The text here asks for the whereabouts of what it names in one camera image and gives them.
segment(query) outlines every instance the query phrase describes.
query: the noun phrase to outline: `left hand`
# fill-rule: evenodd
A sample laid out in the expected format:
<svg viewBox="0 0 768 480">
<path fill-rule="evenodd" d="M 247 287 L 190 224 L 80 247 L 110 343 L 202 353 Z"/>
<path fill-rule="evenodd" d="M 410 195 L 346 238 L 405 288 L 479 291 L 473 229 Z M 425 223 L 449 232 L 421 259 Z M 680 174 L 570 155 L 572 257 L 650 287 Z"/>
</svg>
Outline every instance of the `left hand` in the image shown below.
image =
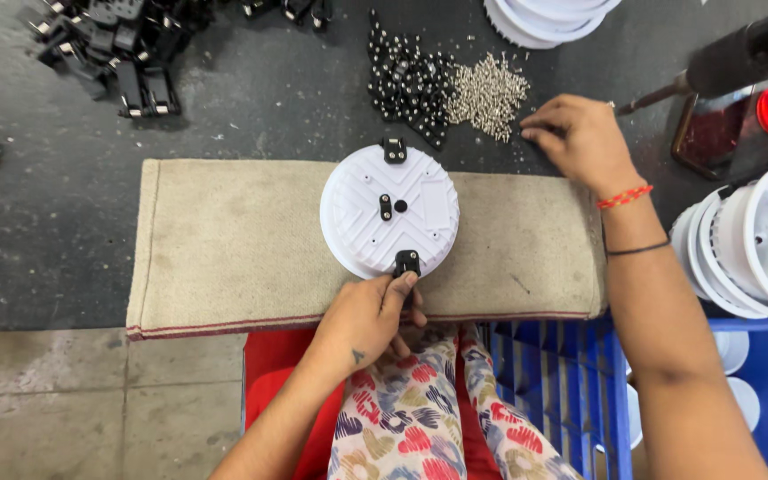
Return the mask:
<svg viewBox="0 0 768 480">
<path fill-rule="evenodd" d="M 416 280 L 416 273 L 405 272 L 395 279 L 384 276 L 344 285 L 319 323 L 304 356 L 328 368 L 334 379 L 341 382 L 378 360 L 388 346 L 402 358 L 410 355 L 411 349 L 399 335 L 399 319 L 404 300 Z M 414 290 L 410 318 L 418 327 L 427 322 L 418 309 L 421 304 L 420 292 Z"/>
</svg>

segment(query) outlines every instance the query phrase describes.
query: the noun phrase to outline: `cloth with red stripe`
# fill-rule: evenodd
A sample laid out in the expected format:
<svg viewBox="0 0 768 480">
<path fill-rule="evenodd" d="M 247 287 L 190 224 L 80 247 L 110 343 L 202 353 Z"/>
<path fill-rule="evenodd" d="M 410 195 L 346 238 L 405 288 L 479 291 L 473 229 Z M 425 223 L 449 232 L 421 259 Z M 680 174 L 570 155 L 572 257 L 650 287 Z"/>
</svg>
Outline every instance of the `cloth with red stripe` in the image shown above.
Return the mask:
<svg viewBox="0 0 768 480">
<path fill-rule="evenodd" d="M 145 160 L 126 315 L 132 340 L 317 324 L 357 280 L 325 243 L 335 163 Z M 590 319 L 606 307 L 595 198 L 569 180 L 450 172 L 452 251 L 420 279 L 430 321 Z"/>
</svg>

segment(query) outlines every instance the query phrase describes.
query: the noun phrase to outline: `blue crate slat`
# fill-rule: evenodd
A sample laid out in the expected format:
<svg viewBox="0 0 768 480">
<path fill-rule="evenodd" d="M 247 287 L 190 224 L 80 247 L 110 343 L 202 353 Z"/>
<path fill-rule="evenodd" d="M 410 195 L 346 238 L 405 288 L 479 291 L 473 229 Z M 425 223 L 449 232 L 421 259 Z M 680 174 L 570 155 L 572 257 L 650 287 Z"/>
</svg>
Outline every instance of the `blue crate slat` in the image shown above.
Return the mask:
<svg viewBox="0 0 768 480">
<path fill-rule="evenodd" d="M 597 477 L 601 444 L 607 477 L 631 480 L 624 359 L 611 323 L 498 323 L 490 332 L 500 397 L 521 407 L 584 478 Z"/>
</svg>

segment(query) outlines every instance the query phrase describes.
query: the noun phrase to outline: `floral patterned pants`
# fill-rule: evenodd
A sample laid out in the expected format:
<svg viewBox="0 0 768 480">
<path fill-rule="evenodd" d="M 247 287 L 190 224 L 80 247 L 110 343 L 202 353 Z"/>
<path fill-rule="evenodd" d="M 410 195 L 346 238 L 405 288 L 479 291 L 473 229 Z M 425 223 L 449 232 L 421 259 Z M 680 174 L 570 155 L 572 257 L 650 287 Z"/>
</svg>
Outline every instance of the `floral patterned pants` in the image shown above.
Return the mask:
<svg viewBox="0 0 768 480">
<path fill-rule="evenodd" d="M 456 352 L 464 358 L 469 398 L 503 478 L 581 478 L 523 413 L 496 394 L 491 357 L 475 325 L 430 325 L 416 334 L 414 355 L 384 355 L 346 382 L 328 480 L 467 478 Z"/>
</svg>

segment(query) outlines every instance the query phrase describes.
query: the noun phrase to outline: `hand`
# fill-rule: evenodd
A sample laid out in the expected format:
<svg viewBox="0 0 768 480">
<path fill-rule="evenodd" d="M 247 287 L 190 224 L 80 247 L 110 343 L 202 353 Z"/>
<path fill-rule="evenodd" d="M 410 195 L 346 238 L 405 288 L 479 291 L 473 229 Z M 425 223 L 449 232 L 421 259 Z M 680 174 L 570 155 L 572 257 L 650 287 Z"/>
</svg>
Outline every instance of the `hand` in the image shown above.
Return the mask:
<svg viewBox="0 0 768 480">
<path fill-rule="evenodd" d="M 560 95 L 520 122 L 566 177 L 601 199 L 648 184 L 636 173 L 612 107 L 581 96 Z"/>
<path fill-rule="evenodd" d="M 388 347 L 404 358 L 411 349 L 399 335 L 399 318 L 405 298 L 416 284 L 414 272 L 393 279 L 384 276 L 346 284 L 336 295 L 316 329 L 305 357 L 329 369 L 337 382 L 378 360 Z M 425 326 L 419 311 L 420 292 L 414 289 L 411 319 Z"/>
</svg>

